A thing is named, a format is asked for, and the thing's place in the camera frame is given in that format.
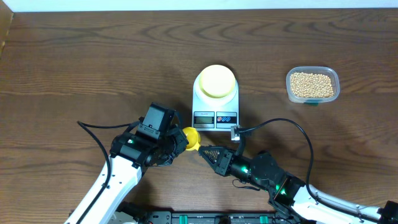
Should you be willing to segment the yellow measuring scoop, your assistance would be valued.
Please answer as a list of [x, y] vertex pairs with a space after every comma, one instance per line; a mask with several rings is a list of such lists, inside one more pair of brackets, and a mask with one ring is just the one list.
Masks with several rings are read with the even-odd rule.
[[185, 148], [186, 151], [197, 151], [201, 147], [201, 136], [200, 133], [193, 127], [186, 127], [183, 129], [188, 144]]

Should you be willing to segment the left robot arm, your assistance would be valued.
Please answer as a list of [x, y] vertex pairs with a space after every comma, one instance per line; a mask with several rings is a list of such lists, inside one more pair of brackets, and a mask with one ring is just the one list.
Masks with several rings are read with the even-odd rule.
[[113, 139], [110, 150], [92, 135], [104, 154], [105, 164], [66, 222], [109, 222], [148, 168], [169, 166], [185, 150], [188, 140], [181, 123], [176, 110], [152, 103], [144, 117], [122, 124], [124, 131]]

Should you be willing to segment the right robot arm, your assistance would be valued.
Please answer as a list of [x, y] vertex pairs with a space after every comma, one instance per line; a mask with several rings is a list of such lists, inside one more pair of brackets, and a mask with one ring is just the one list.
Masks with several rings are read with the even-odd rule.
[[249, 159], [221, 146], [201, 146], [198, 153], [216, 174], [266, 191], [268, 203], [292, 223], [397, 223], [396, 202], [380, 208], [328, 195], [283, 170], [268, 153]]

